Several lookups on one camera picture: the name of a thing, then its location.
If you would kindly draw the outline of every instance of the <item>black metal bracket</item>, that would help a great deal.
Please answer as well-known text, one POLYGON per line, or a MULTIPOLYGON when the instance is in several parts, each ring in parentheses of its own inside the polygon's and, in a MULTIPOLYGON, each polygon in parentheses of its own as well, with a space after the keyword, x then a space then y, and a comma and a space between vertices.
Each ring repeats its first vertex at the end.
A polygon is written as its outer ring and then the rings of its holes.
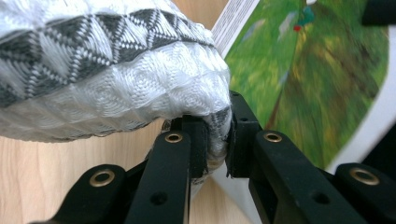
MULTIPOLYGON (((283 133, 263 131, 244 98, 230 93, 227 175, 249 178, 264 223, 396 223, 396 183, 363 164, 335 175, 317 169, 283 133)), ((187 223, 190 182, 205 172, 209 131, 185 116, 160 134, 148 159, 128 172, 87 171, 58 213, 41 223, 187 223)))

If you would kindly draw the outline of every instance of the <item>green grass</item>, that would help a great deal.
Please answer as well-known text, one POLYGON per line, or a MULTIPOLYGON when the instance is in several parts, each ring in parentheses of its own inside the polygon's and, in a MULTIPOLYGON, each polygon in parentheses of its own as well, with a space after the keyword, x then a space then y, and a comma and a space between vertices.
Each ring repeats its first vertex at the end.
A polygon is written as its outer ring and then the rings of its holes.
POLYGON ((354 133, 387 73, 388 29, 362 27, 364 5, 320 0, 313 23, 295 33, 295 17, 278 41, 279 25, 291 12, 301 16, 303 1, 260 1, 226 57, 231 89, 245 96, 262 126, 287 134, 321 168, 354 133))

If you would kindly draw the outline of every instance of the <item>red spot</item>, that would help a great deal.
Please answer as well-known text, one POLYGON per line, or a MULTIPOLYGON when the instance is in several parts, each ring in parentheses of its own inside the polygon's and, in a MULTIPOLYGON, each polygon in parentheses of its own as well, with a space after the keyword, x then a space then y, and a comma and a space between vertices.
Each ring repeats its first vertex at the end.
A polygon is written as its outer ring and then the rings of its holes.
POLYGON ((300 25, 295 25, 295 26, 293 27, 293 30, 294 30, 295 32, 299 32, 299 31, 301 30, 301 26, 300 26, 300 25))

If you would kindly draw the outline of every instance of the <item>fabric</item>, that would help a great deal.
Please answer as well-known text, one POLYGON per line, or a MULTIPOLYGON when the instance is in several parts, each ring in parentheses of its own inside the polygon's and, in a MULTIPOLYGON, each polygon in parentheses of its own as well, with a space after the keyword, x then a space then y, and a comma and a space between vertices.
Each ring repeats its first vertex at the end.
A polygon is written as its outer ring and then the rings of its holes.
POLYGON ((64 142, 204 118, 226 155, 227 64, 170 1, 0 1, 0 134, 64 142))

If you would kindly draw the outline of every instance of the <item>wooden table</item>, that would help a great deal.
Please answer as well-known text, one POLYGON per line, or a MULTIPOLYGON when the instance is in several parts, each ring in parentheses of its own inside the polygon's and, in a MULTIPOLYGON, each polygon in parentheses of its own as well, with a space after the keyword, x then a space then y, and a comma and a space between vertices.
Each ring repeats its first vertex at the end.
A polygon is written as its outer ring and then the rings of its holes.
MULTIPOLYGON (((176 0, 193 21, 211 29, 227 0, 176 0)), ((110 163, 128 170, 141 162, 162 125, 70 143, 44 144, 0 137, 0 223, 50 218, 77 179, 110 163)), ((190 223, 248 223, 233 201, 209 179, 191 204, 190 223)))

